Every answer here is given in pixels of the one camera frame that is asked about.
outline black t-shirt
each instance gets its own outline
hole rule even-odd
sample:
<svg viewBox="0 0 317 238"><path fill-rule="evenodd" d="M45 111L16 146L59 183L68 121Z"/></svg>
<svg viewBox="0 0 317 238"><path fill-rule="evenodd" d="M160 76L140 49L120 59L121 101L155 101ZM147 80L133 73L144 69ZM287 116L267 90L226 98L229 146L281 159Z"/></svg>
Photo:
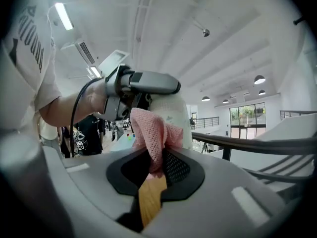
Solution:
<svg viewBox="0 0 317 238"><path fill-rule="evenodd" d="M104 132L104 120L89 115L78 123L77 129L85 135L88 145L85 154L101 153L103 147L100 143L99 133Z"/></svg>

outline person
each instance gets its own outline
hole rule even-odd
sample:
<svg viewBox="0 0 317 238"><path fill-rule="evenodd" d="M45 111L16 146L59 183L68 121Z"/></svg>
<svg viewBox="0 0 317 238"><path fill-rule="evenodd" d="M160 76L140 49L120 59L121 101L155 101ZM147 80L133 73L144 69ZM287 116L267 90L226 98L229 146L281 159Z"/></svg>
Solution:
<svg viewBox="0 0 317 238"><path fill-rule="evenodd" d="M39 111L54 127L70 125L78 93L62 96L55 78L55 43L48 11L56 2L74 0L19 0L7 35L1 40L0 130L34 132ZM105 83L92 84L79 101L74 122L93 112L104 113Z"/></svg>
<svg viewBox="0 0 317 238"><path fill-rule="evenodd" d="M57 151L58 155L62 157L60 151L60 146L62 144L61 128L56 128L47 124L40 115L38 115L37 126L41 144L43 146L54 148Z"/></svg>
<svg viewBox="0 0 317 238"><path fill-rule="evenodd" d="M60 145L60 150L65 158L70 158L70 126L65 126L62 128L62 143Z"/></svg>
<svg viewBox="0 0 317 238"><path fill-rule="evenodd" d="M78 131L85 135L85 141L87 141L87 147L81 151L82 155L95 155L100 154L103 151L103 139L104 139L104 120L89 115L80 122L76 127Z"/></svg>

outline ceiling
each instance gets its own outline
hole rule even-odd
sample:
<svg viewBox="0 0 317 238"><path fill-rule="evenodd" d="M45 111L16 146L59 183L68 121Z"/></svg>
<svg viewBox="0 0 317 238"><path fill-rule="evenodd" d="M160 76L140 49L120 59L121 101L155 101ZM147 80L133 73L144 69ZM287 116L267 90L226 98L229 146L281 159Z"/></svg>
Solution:
<svg viewBox="0 0 317 238"><path fill-rule="evenodd" d="M57 81L67 93L89 80L77 58L59 50L80 39L96 66L118 49L130 54L125 63L134 70L175 76L187 103L240 91L258 98L261 89L274 95L304 36L293 25L300 13L288 0L82 0L66 9L72 30L64 29L54 7L50 19ZM198 26L210 35L204 38ZM255 86L258 74L266 82Z"/></svg>

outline pendant light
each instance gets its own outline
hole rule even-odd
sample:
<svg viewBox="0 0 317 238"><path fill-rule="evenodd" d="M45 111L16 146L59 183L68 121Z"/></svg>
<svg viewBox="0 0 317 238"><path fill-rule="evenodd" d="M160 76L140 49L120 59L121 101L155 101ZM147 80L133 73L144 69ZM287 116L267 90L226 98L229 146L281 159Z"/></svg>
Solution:
<svg viewBox="0 0 317 238"><path fill-rule="evenodd" d="M210 98L208 96L204 96L202 101L210 101Z"/></svg>
<svg viewBox="0 0 317 238"><path fill-rule="evenodd" d="M257 75L256 78L254 79L254 83L256 85L262 84L265 81L265 78L261 75Z"/></svg>
<svg viewBox="0 0 317 238"><path fill-rule="evenodd" d="M264 95L266 94L265 90L260 90L259 95Z"/></svg>

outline gray plastic surface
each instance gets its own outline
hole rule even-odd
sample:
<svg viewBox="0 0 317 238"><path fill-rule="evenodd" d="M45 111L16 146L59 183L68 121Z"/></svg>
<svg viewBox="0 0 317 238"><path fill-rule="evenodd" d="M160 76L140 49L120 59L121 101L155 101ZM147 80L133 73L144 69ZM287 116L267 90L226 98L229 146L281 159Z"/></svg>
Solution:
<svg viewBox="0 0 317 238"><path fill-rule="evenodd" d="M205 170L201 187L187 200L166 202L152 222L137 234L114 221L129 212L132 197L118 194L106 179L106 168L135 149L65 159L65 167L84 163L89 168L67 173L54 150L46 150L49 171L77 237L245 237L256 230L250 216L232 195L246 188L270 217L282 211L283 200L256 178L236 165L182 148L169 148L198 161Z"/></svg>

